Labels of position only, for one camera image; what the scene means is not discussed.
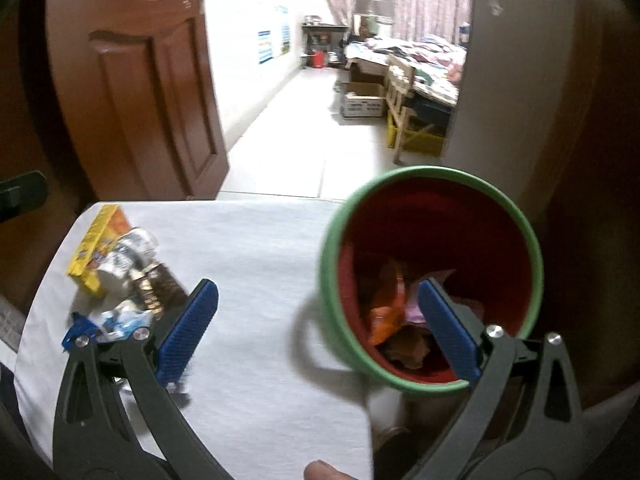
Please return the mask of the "person right hand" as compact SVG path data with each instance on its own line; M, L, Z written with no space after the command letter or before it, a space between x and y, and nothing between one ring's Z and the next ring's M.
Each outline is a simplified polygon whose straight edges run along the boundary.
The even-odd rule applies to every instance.
M345 474L323 460L314 460L309 463L303 473L304 480L355 480L349 474Z

